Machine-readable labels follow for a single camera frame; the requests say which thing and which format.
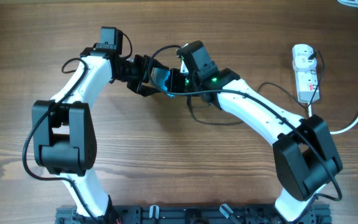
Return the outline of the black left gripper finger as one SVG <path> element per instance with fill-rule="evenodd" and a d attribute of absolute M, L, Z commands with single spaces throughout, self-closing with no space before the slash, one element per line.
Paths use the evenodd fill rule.
<path fill-rule="evenodd" d="M 151 86 L 142 86 L 141 87 L 141 95 L 142 96 L 150 96 L 156 93 L 164 93 L 162 90 L 158 90 Z"/>
<path fill-rule="evenodd" d="M 169 67 L 163 65 L 163 64 L 160 63 L 158 60 L 156 60 L 156 59 L 150 57 L 150 58 L 149 58 L 149 62 L 148 62 L 148 67 L 147 67 L 147 69 L 148 69 L 148 70 L 151 70 L 151 69 L 153 69 L 153 68 L 160 68 L 160 69 L 163 69 L 163 70 L 168 70 L 168 69 L 169 69 Z"/>

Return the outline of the turquoise screen smartphone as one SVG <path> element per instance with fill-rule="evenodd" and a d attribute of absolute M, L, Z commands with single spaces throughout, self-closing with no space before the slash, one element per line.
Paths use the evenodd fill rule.
<path fill-rule="evenodd" d="M 167 69 L 153 68 L 151 74 L 155 87 L 170 92 L 171 72 Z"/>

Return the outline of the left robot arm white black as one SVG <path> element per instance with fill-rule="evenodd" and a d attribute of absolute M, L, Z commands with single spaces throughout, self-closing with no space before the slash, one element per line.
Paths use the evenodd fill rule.
<path fill-rule="evenodd" d="M 73 222 L 112 223 L 116 214 L 110 196 L 103 190 L 93 168 L 97 141 L 91 108 L 103 88 L 116 80 L 126 82 L 137 94 L 156 93 L 148 83 L 149 72 L 169 69 L 149 56 L 122 56 L 122 42 L 127 37 L 115 27 L 102 27 L 100 39 L 85 48 L 74 60 L 79 63 L 68 83 L 50 100 L 38 100 L 32 107 L 32 129 L 22 150 L 25 171 L 37 180 L 27 163 L 29 144 L 34 145 L 34 159 L 47 169 L 48 181 L 62 181 L 75 200 Z"/>

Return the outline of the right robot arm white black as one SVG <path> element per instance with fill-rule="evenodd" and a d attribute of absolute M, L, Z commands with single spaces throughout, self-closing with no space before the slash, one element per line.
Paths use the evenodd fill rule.
<path fill-rule="evenodd" d="M 335 176 L 343 164 L 326 122 L 317 115 L 307 119 L 290 113 L 254 91 L 232 70 L 219 70 L 199 40 L 177 47 L 188 75 L 176 95 L 198 95 L 217 108 L 238 117 L 273 148 L 277 177 L 283 190 L 274 207 L 286 222 L 295 223 L 321 189 L 332 183 L 333 201 L 342 199 Z"/>

